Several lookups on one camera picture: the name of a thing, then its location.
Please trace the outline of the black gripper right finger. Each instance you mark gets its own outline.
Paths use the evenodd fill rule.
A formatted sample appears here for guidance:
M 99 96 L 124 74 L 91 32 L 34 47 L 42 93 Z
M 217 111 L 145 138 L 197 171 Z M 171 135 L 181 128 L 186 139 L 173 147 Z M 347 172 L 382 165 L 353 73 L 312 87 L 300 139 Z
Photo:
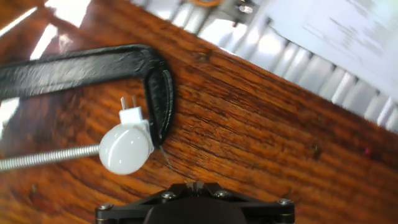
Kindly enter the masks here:
M 239 208 L 248 223 L 295 223 L 295 204 L 286 198 L 265 202 L 223 188 L 215 182 L 197 182 L 197 195 L 224 201 Z

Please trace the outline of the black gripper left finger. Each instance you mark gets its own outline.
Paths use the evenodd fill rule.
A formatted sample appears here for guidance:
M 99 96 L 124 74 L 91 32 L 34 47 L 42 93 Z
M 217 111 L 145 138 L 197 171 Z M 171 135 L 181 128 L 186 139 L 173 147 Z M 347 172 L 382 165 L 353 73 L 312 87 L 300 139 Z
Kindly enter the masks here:
M 184 197 L 194 196 L 197 193 L 197 183 L 172 184 L 166 190 L 162 190 L 147 198 L 140 199 L 127 205 L 113 205 L 104 203 L 95 208 L 95 224 L 100 223 L 139 223 L 145 219 L 150 209 L 156 205 L 172 202 Z

